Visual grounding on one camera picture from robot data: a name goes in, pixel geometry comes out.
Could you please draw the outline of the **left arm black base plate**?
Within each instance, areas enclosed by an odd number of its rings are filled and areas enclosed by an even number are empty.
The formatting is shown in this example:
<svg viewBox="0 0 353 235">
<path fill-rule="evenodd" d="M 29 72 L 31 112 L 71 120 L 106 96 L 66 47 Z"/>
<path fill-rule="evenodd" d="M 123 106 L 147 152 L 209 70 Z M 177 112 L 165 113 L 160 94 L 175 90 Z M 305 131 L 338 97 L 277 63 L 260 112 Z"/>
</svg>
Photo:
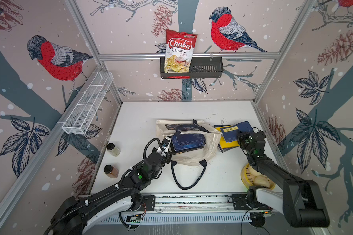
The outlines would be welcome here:
<svg viewBox="0 0 353 235">
<path fill-rule="evenodd" d="M 141 203 L 144 212 L 151 212 L 155 210 L 156 197 L 154 195 L 144 195 Z"/>
</svg>

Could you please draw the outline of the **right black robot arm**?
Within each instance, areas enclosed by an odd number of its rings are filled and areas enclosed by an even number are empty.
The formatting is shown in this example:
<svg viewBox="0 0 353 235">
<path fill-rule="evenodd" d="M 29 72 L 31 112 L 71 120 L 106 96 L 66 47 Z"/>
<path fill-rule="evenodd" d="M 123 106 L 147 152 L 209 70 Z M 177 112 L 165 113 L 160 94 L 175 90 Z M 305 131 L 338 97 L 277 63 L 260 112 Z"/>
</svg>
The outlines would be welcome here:
<svg viewBox="0 0 353 235">
<path fill-rule="evenodd" d="M 251 208 L 266 205 L 275 209 L 294 228 L 327 228 L 330 219 L 318 184 L 289 173 L 267 157 L 265 138 L 265 133 L 260 130 L 237 132 L 237 141 L 249 165 L 279 186 L 282 193 L 264 186 L 251 186 L 247 192 L 247 204 Z"/>
</svg>

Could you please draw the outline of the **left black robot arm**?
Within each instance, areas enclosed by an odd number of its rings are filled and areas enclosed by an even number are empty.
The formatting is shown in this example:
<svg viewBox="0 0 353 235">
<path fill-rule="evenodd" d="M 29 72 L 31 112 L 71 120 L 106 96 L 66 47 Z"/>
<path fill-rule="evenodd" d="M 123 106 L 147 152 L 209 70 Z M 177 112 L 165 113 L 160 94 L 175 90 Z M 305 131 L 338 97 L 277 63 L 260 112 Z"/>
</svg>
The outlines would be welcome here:
<svg viewBox="0 0 353 235">
<path fill-rule="evenodd" d="M 142 161 L 125 171 L 118 183 L 82 199 L 72 196 L 66 199 L 51 219 L 45 234 L 82 235 L 113 214 L 140 208 L 143 201 L 141 191 L 161 175 L 162 168 L 170 163 L 172 157 L 170 138 L 154 138 L 146 147 L 153 142 L 158 143 L 158 148 L 149 155 L 144 151 Z"/>
</svg>

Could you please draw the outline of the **cream canvas tote bag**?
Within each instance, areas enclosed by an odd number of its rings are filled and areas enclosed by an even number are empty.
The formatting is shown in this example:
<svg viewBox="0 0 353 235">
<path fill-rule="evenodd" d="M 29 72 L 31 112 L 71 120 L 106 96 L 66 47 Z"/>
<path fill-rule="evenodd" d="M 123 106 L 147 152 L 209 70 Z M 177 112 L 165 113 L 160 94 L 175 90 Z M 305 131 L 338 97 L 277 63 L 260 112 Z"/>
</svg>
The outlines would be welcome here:
<svg viewBox="0 0 353 235">
<path fill-rule="evenodd" d="M 216 156 L 222 133 L 203 120 L 157 120 L 156 135 L 171 140 L 172 161 L 199 166 Z"/>
</svg>

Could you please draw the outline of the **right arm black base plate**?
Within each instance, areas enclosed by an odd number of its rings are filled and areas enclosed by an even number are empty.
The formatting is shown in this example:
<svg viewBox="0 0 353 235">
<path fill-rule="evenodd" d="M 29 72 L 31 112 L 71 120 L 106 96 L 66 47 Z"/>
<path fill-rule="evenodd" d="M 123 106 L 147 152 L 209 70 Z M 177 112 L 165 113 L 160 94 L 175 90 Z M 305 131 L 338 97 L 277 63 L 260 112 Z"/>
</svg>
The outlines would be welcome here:
<svg viewBox="0 0 353 235">
<path fill-rule="evenodd" d="M 246 194 L 233 194 L 231 197 L 231 203 L 236 211 L 246 211 L 246 210 L 262 210 L 271 211 L 272 208 L 265 204 L 250 205 L 247 200 Z"/>
</svg>

